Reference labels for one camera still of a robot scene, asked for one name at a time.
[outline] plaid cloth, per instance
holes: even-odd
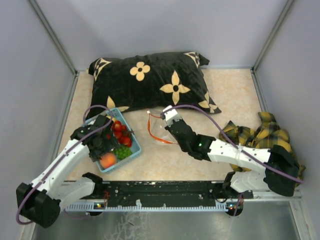
[[[279,145],[284,147],[295,158],[295,153],[290,145],[289,133],[284,129],[280,129],[275,116],[269,112],[258,112],[258,116],[261,119],[261,125],[257,130],[246,126],[236,126],[232,121],[229,121],[223,131],[237,145],[241,144],[242,146],[257,149],[270,149],[273,145]],[[226,142],[221,133],[219,134],[219,139]],[[251,171],[245,167],[230,165],[235,172]],[[299,179],[302,179],[302,173],[305,169],[304,165],[300,165]]]

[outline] black pillow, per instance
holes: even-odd
[[[189,104],[221,113],[209,96],[200,66],[209,60],[197,52],[164,52],[125,59],[99,58],[90,64],[92,105],[117,107],[122,112]],[[93,108],[91,118],[102,112]]]

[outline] gray wall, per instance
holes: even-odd
[[[252,67],[287,0],[37,0],[75,68],[99,57],[202,53]]]
[[[26,0],[0,7],[0,239],[16,239],[16,188],[49,163],[73,75]]]
[[[305,164],[301,187],[320,238],[320,1],[295,1],[258,70],[269,111]]]

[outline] blue basket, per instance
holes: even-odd
[[[126,128],[131,131],[131,128],[129,127],[128,123],[126,122],[124,116],[121,114],[119,108],[115,107],[110,109],[110,111],[112,112],[112,117],[115,117],[118,121],[121,122],[121,124],[126,125]],[[107,173],[110,171],[114,171],[116,169],[118,169],[119,167],[121,167],[124,164],[129,163],[131,160],[135,159],[136,157],[138,157],[141,154],[141,147],[136,139],[136,136],[134,134],[131,135],[132,136],[132,146],[130,147],[130,150],[132,152],[132,154],[128,157],[126,157],[123,160],[119,160],[118,158],[116,159],[116,164],[112,165],[111,167],[108,168],[103,168],[100,164],[100,161],[96,161],[96,164],[98,165],[99,170],[102,173]]]

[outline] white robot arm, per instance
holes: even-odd
[[[165,112],[163,118],[167,124],[165,129],[175,137],[183,152],[187,152],[197,160],[235,164],[252,170],[229,172],[222,185],[225,196],[237,196],[248,190],[272,190],[283,196],[293,195],[296,184],[294,181],[266,169],[265,166],[241,152],[245,150],[268,166],[296,178],[299,165],[284,148],[280,146],[274,146],[272,149],[242,146],[235,148],[212,136],[196,134],[175,109]],[[103,180],[92,173],[84,174],[81,179],[69,184],[67,188],[62,185],[65,178],[83,158],[89,155],[92,161],[98,161],[101,156],[119,145],[112,134],[111,125],[102,129],[102,126],[107,125],[108,120],[100,115],[89,125],[77,128],[66,147],[44,172],[30,184],[19,185],[16,189],[18,222],[20,214],[47,228],[70,204],[83,197],[101,198],[104,189]]]
[[[175,109],[169,110],[171,108],[172,106],[168,106],[163,110],[165,129],[174,136],[183,152],[197,160],[234,164],[251,169],[246,172],[230,172],[225,179],[225,184],[229,184],[229,187],[238,193],[248,190],[272,190],[287,197],[294,194],[296,182],[266,169],[242,153],[243,150],[265,165],[296,178],[299,164],[283,147],[274,145],[271,149],[258,149],[239,145],[235,148],[214,137],[196,134]]]

